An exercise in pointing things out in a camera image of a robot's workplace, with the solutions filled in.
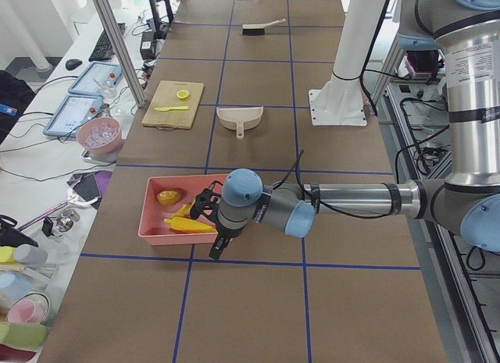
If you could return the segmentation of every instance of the keyboard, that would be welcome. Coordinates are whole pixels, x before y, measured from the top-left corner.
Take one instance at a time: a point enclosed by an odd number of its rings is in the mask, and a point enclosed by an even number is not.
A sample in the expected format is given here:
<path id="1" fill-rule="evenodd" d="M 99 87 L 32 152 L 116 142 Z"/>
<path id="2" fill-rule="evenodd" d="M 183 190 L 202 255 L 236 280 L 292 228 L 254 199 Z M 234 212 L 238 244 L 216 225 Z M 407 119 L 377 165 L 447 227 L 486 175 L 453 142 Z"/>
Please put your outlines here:
<path id="1" fill-rule="evenodd" d="M 118 28 L 123 35 L 125 33 L 125 23 L 118 23 Z M 109 41 L 108 34 L 103 30 L 97 43 L 95 43 L 94 51 L 92 51 L 88 61 L 110 60 L 114 54 L 115 52 L 113 51 L 111 41 Z"/>

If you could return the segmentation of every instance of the pink object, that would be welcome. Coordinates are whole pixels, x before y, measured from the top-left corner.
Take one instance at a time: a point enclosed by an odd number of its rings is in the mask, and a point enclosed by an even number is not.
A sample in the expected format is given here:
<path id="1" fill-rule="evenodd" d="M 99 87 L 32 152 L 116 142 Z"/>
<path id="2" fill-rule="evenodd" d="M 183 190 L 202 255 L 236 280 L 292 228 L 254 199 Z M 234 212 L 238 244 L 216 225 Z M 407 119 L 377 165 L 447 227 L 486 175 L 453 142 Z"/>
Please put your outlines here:
<path id="1" fill-rule="evenodd" d="M 12 349 L 11 347 L 0 344 L 0 361 L 24 363 L 30 361 L 35 354 L 34 351 Z"/>
<path id="2" fill-rule="evenodd" d="M 7 321 L 41 324 L 47 314 L 48 299 L 41 294 L 28 294 L 10 308 Z"/>
<path id="3" fill-rule="evenodd" d="M 92 135 L 92 132 L 99 130 L 99 128 L 105 125 L 111 129 L 118 130 L 117 134 L 110 141 L 104 144 L 89 145 L 88 138 Z M 78 130 L 77 141 L 80 146 L 89 150 L 94 155 L 108 154 L 115 151 L 121 144 L 122 128 L 120 123 L 113 117 L 98 117 L 97 119 L 91 119 Z"/>
<path id="4" fill-rule="evenodd" d="M 152 246 L 167 244 L 207 244 L 213 243 L 217 233 L 176 233 L 164 219 L 170 219 L 182 204 L 190 204 L 196 195 L 208 187 L 214 180 L 223 183 L 227 174 L 207 174 L 202 176 L 171 176 L 152 177 L 148 180 L 146 195 L 142 206 L 139 237 L 144 238 Z M 156 200 L 156 195 L 162 190 L 182 189 L 184 196 L 175 205 L 163 206 Z M 216 185 L 216 193 L 220 193 L 221 186 Z M 200 216 L 198 221 L 214 225 L 205 217 Z"/>

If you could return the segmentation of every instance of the computer mouse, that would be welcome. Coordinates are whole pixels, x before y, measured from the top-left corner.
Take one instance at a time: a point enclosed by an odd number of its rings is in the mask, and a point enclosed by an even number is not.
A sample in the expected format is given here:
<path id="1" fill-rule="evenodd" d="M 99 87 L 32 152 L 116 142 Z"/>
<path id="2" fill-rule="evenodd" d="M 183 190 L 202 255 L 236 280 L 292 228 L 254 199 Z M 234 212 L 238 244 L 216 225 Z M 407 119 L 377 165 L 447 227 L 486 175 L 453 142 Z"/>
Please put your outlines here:
<path id="1" fill-rule="evenodd" d="M 81 64 L 82 61 L 79 59 L 69 59 L 68 61 L 66 61 L 66 70 L 74 70 Z"/>

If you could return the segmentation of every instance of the yellow fruit toy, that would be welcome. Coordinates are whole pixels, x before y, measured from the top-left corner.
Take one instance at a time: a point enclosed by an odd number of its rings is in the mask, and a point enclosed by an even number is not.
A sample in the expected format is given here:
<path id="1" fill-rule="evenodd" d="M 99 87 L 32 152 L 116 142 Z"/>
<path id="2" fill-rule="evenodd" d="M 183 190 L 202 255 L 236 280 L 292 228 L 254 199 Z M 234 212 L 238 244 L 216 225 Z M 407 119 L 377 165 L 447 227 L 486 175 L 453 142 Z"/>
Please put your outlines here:
<path id="1" fill-rule="evenodd" d="M 175 205 L 182 199 L 183 191 L 181 189 L 162 190 L 156 195 L 156 200 L 161 205 Z"/>
<path id="2" fill-rule="evenodd" d="M 186 219 L 185 217 L 174 216 L 172 219 L 164 219 L 170 224 L 172 230 L 182 233 L 217 233 L 216 228 L 204 222 Z"/>
<path id="3" fill-rule="evenodd" d="M 186 217 L 186 218 L 188 218 L 188 219 L 189 219 L 189 216 L 190 216 L 190 213 L 189 213 L 189 212 L 190 212 L 190 210 L 191 210 L 191 206 L 192 206 L 192 205 L 193 205 L 192 203 L 191 203 L 191 204 L 189 204 L 189 205 L 181 205 L 181 207 L 180 207 L 179 209 L 177 209 L 177 210 L 173 213 L 172 217 L 175 217 L 175 216 L 180 216 L 180 217 Z"/>

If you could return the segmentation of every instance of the yellow spoon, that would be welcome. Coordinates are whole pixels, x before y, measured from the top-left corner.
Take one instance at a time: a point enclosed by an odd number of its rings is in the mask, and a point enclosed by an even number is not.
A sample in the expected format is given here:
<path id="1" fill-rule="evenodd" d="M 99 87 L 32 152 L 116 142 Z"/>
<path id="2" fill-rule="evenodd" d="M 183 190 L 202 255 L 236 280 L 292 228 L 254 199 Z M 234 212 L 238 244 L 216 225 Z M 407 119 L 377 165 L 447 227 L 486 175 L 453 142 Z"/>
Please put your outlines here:
<path id="1" fill-rule="evenodd" d="M 168 111 L 187 111 L 189 109 L 188 105 L 179 105 L 178 107 L 156 107 L 156 111 L 168 112 Z"/>

